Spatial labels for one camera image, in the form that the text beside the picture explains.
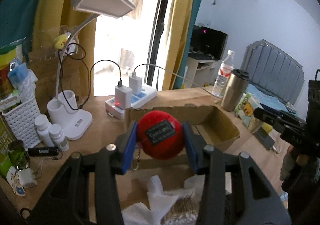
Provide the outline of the person's right hand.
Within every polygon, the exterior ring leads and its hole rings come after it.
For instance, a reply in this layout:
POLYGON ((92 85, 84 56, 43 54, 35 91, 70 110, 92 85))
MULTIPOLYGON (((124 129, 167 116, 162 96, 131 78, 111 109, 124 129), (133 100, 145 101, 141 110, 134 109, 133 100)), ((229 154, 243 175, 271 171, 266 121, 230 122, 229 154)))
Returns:
POLYGON ((292 145, 288 147, 287 153, 296 161, 299 166, 306 166, 309 162, 310 157, 307 155, 298 155, 297 150, 292 145))

